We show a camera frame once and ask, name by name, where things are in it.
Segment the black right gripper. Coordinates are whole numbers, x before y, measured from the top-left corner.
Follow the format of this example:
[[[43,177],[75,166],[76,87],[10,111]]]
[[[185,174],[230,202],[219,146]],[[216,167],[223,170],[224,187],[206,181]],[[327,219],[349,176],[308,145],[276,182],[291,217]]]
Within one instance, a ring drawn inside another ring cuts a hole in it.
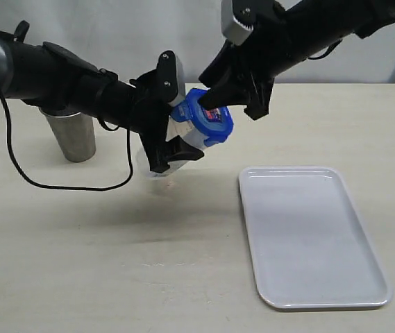
[[[242,105],[253,120],[269,114],[275,77],[302,62],[308,29],[299,20],[261,24],[236,46],[227,39],[199,76],[209,90],[199,98],[203,108]]]

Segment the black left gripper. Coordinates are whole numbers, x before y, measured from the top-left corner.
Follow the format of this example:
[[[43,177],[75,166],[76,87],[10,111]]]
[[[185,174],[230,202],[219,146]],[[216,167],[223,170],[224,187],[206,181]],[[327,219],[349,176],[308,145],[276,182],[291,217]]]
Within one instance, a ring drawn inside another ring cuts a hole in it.
[[[162,101],[156,89],[156,69],[129,80],[135,88],[131,111],[131,130],[139,134],[150,170],[163,172],[167,162],[197,161],[204,152],[174,137],[166,142],[166,131],[172,107]]]

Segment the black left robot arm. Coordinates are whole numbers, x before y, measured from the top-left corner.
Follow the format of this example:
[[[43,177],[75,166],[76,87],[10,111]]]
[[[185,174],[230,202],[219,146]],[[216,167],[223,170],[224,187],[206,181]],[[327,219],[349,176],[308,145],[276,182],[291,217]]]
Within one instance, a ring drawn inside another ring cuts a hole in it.
[[[167,139],[171,112],[186,95],[173,51],[162,52],[155,69],[125,83],[60,45],[25,43],[28,30],[22,21],[13,33],[0,31],[0,97],[56,115],[73,110],[137,133],[156,173],[167,171],[171,162],[204,156],[179,136]]]

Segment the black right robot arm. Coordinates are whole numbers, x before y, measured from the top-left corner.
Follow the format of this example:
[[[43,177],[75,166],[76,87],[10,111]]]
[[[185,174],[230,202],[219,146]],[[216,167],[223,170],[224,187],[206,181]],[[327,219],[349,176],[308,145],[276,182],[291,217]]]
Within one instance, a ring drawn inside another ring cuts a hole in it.
[[[364,39],[395,23],[395,1],[223,1],[226,41],[199,76],[205,109],[243,105],[257,120],[269,112],[275,78],[345,37]]]

